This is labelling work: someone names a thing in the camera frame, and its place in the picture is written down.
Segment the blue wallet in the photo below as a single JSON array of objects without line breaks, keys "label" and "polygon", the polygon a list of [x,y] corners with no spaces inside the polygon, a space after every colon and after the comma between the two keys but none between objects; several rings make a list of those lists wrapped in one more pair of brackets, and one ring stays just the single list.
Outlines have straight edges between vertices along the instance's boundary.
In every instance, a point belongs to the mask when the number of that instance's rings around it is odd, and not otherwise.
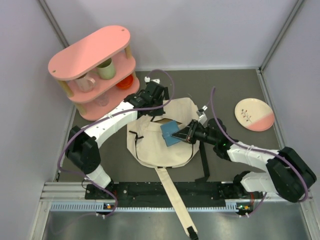
[{"label": "blue wallet", "polygon": [[180,130],[175,120],[162,124],[160,126],[160,129],[162,132],[162,137],[167,147],[171,147],[181,141],[180,139],[172,136],[172,134]]}]

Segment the cream canvas backpack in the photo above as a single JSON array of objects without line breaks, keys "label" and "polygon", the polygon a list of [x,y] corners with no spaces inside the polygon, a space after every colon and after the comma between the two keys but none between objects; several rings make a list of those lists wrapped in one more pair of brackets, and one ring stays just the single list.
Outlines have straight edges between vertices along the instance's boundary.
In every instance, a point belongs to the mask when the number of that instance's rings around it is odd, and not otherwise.
[{"label": "cream canvas backpack", "polygon": [[[180,141],[167,147],[160,121],[176,121],[179,129],[182,129],[192,120],[199,119],[197,110],[197,105],[189,97],[177,98],[164,107],[165,114],[156,117],[144,115],[127,125],[127,149],[141,165],[155,169],[164,187],[174,185],[167,169],[188,164],[199,151],[200,143]],[[174,200],[171,204],[186,235],[192,240],[198,239],[198,230],[183,201]]]}]

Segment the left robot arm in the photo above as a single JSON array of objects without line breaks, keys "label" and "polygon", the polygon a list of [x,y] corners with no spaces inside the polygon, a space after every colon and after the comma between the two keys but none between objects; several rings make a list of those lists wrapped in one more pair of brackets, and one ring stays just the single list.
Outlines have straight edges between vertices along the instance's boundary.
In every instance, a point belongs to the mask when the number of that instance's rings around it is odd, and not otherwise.
[{"label": "left robot arm", "polygon": [[85,127],[71,129],[65,156],[85,179],[97,185],[96,192],[102,198],[109,198],[114,191],[112,179],[101,165],[102,144],[122,127],[142,116],[163,115],[164,101],[168,103],[169,99],[168,88],[151,81],[145,89],[124,98],[109,114]]}]

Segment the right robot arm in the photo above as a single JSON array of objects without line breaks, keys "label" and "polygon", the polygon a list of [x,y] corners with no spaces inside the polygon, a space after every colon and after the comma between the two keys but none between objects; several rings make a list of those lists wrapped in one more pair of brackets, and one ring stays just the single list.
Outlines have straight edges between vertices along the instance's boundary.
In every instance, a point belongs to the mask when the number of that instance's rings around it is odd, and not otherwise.
[{"label": "right robot arm", "polygon": [[317,181],[315,173],[293,148],[268,150],[247,145],[231,138],[220,119],[210,119],[207,126],[193,119],[172,137],[189,144],[197,141],[211,144],[219,158],[260,169],[260,172],[244,171],[234,178],[233,192],[239,198],[251,192],[266,192],[297,203]]}]

